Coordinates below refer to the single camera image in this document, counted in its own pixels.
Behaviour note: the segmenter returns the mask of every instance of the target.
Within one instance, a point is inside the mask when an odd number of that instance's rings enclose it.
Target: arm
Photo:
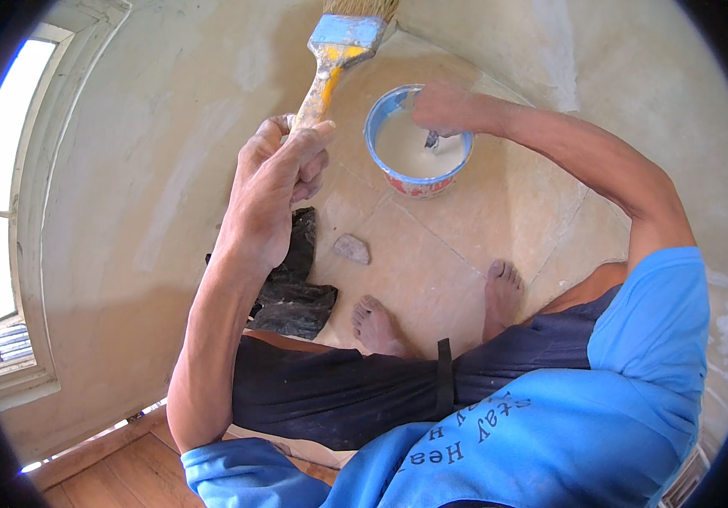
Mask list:
[[[218,441],[231,424],[234,362],[248,312],[288,253],[291,203],[321,187],[334,128],[328,121],[299,129],[281,145],[288,118],[268,119],[239,152],[230,203],[169,384],[166,414],[181,452]]]
[[[632,218],[629,271],[660,249],[694,246],[671,179],[652,161],[600,127],[549,110],[433,83],[415,100],[420,127],[451,135],[488,133],[526,146],[558,164]]]

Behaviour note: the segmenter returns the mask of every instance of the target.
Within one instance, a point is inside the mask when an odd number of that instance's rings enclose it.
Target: paintbrush bristles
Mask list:
[[[324,13],[344,16],[378,16],[392,21],[400,0],[325,0]]]

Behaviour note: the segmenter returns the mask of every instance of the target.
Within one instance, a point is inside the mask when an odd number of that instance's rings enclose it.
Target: blue t-shirt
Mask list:
[[[209,507],[654,506],[697,437],[708,327],[700,250],[664,249],[595,323],[591,370],[533,371],[441,422],[395,428],[332,489],[261,439],[184,453],[186,480]]]

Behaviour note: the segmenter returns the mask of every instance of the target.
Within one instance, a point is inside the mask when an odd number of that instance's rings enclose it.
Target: blue paintbrush ferrule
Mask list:
[[[376,51],[387,24],[378,16],[322,15],[310,36],[312,44],[342,44]]]

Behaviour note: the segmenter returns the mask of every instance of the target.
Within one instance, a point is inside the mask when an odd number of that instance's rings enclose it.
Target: yellow paintbrush handle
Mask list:
[[[340,44],[315,44],[309,47],[316,55],[316,77],[293,120],[293,129],[313,127],[321,122],[327,115],[329,101],[344,71],[375,54],[367,48]]]

